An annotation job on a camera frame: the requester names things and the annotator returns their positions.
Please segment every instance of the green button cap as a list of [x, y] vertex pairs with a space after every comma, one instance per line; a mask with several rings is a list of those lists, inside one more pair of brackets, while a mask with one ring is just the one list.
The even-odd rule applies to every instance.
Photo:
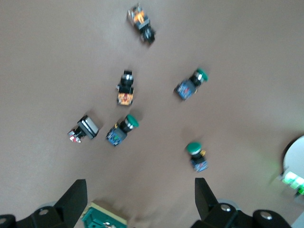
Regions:
[[204, 81], [206, 81], [206, 82], [208, 81], [208, 75], [205, 71], [203, 71], [202, 68], [197, 68], [196, 71], [199, 72], [202, 75]]
[[137, 120], [135, 119], [134, 116], [128, 114], [128, 115], [127, 115], [127, 120], [128, 120], [129, 123], [132, 124], [134, 127], [139, 127], [139, 123], [137, 122]]
[[190, 153], [190, 154], [196, 154], [200, 151], [201, 149], [201, 144], [199, 142], [192, 142], [192, 143], [189, 143], [188, 146], [187, 146], [187, 151]]

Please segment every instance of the green terminal block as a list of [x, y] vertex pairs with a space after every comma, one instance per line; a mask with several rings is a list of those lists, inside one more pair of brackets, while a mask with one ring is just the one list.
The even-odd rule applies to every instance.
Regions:
[[299, 192], [301, 195], [304, 195], [304, 185], [302, 185], [302, 186], [299, 188], [298, 192]]
[[127, 228], [127, 220], [90, 203], [81, 215], [85, 228]]

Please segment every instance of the blue terminal block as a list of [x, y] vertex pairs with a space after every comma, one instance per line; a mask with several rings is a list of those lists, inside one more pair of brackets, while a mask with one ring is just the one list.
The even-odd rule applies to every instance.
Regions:
[[208, 81], [208, 76], [202, 69], [198, 68], [188, 80], [184, 80], [177, 85], [174, 91], [181, 99], [187, 100], [197, 92], [197, 89], [204, 81]]
[[135, 127], [139, 127], [139, 123], [132, 115], [127, 115], [124, 121], [121, 123], [116, 123], [114, 127], [110, 129], [106, 135], [106, 139], [113, 146], [117, 146], [122, 143], [122, 141], [127, 137], [128, 132], [130, 132]]
[[208, 168], [208, 162], [205, 159], [206, 151], [201, 149], [199, 142], [188, 144], [187, 151], [191, 155], [190, 162], [196, 172], [201, 172]]
[[94, 204], [81, 215], [85, 228], [127, 228], [127, 221], [118, 215]]

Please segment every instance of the metal screw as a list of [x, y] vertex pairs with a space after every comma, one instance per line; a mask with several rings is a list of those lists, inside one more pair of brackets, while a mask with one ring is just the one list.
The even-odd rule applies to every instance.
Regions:
[[46, 215], [48, 213], [48, 209], [41, 210], [39, 215]]
[[261, 216], [267, 220], [272, 220], [272, 216], [271, 214], [269, 214], [268, 212], [266, 211], [261, 211]]
[[223, 211], [227, 211], [227, 212], [231, 211], [231, 208], [227, 204], [222, 204], [220, 208], [222, 208]]
[[6, 218], [0, 218], [0, 224], [4, 224], [6, 222]]

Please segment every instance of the gray surface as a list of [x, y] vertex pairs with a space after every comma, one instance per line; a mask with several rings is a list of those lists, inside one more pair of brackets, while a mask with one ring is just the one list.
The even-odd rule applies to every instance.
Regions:
[[304, 224], [304, 213], [302, 213], [298, 219], [292, 224], [292, 228], [302, 228]]
[[[126, 20], [134, 1], [0, 1], [0, 214], [17, 219], [86, 178], [90, 201], [130, 227], [189, 227], [199, 218], [194, 178], [245, 213], [302, 213], [275, 177], [284, 147], [303, 134], [304, 2], [141, 2], [155, 28], [150, 48]], [[186, 102], [174, 87], [209, 74]], [[134, 75], [132, 107], [116, 105], [121, 72]], [[107, 131], [140, 121], [118, 147]], [[67, 132], [88, 113], [98, 136]], [[209, 168], [196, 174], [184, 148], [199, 140]]]

